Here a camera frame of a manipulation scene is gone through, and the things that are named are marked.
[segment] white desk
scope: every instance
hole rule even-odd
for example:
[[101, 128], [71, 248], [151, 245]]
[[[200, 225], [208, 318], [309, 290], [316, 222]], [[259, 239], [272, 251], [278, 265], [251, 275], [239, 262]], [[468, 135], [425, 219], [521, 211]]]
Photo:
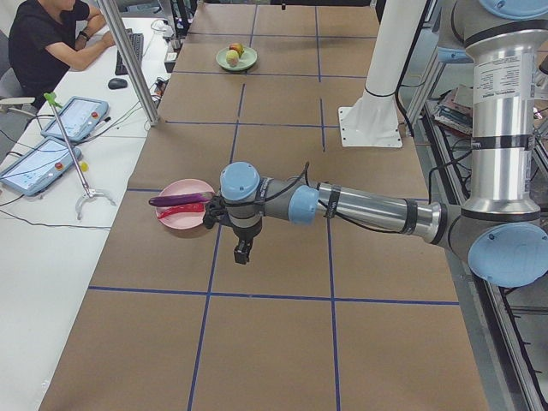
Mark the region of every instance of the white desk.
[[[151, 30], [153, 20], [124, 20], [126, 27], [145, 34], [147, 50], [141, 67], [148, 85], [157, 77], [169, 77], [164, 68], [167, 44]], [[138, 102], [131, 84], [121, 90], [107, 88], [108, 80], [115, 77], [115, 61], [116, 47], [111, 47], [86, 71], [68, 72], [55, 90], [58, 101], [74, 95], [106, 100], [114, 122]], [[51, 109], [45, 104], [40, 113], [50, 114]], [[145, 113], [138, 110], [119, 128], [80, 146], [89, 164], [90, 186], [110, 190], [117, 205], [147, 129]], [[40, 140], [36, 122], [20, 138], [29, 146]], [[27, 151], [20, 145], [15, 150]], [[6, 158], [0, 170], [13, 161], [13, 156]], [[18, 196], [9, 188], [2, 190], [0, 204]], [[110, 227], [118, 207], [104, 198], [86, 202], [83, 218], [77, 220], [74, 206], [82, 194], [72, 169], [43, 196], [23, 198], [2, 209], [36, 223]], [[0, 231], [0, 409], [35, 410], [51, 381], [108, 230], [37, 227], [3, 214]]]

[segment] black t-shirt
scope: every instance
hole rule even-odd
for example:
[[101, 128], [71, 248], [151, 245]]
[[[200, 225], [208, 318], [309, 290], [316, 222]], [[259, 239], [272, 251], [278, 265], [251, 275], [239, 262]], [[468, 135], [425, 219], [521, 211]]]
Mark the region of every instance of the black t-shirt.
[[71, 11], [61, 12], [62, 24], [51, 18], [38, 0], [26, 0], [17, 9], [9, 32], [9, 63], [21, 87], [33, 103], [41, 107], [45, 92], [52, 92], [69, 66], [57, 60], [46, 49], [63, 42], [74, 49], [76, 22], [86, 20], [89, 6], [75, 0]]

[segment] pear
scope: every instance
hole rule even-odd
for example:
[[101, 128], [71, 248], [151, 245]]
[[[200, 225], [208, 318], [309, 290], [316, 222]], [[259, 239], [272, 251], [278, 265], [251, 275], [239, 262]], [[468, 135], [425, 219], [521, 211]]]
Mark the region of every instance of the pear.
[[229, 64], [230, 67], [236, 67], [239, 61], [240, 55], [238, 55], [238, 51], [228, 50], [226, 52], [226, 62]]

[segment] tablet screen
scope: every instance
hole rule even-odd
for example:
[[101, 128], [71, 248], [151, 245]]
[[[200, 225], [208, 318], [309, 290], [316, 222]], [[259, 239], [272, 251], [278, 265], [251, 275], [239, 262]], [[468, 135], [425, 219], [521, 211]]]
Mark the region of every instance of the tablet screen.
[[[82, 128], [86, 125], [94, 111], [97, 111], [101, 103], [89, 100], [80, 100], [75, 98], [68, 107], [63, 107], [61, 122], [65, 127], [67, 136], [72, 139], [76, 137]], [[46, 130], [49, 134], [61, 134], [61, 129], [57, 122], [53, 122]]]
[[25, 157], [0, 181], [10, 181], [28, 190], [41, 176], [51, 170], [55, 163], [67, 155], [69, 150], [61, 143], [48, 140], [32, 154]]

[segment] purple eggplant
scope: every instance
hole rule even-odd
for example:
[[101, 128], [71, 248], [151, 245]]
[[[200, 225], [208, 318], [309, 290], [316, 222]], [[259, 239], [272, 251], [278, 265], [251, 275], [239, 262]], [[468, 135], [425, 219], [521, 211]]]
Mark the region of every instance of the purple eggplant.
[[203, 193], [164, 195], [160, 197], [152, 197], [148, 200], [148, 204], [155, 207], [172, 207], [182, 206], [183, 204], [191, 203], [206, 203], [213, 198], [213, 193], [205, 191]]

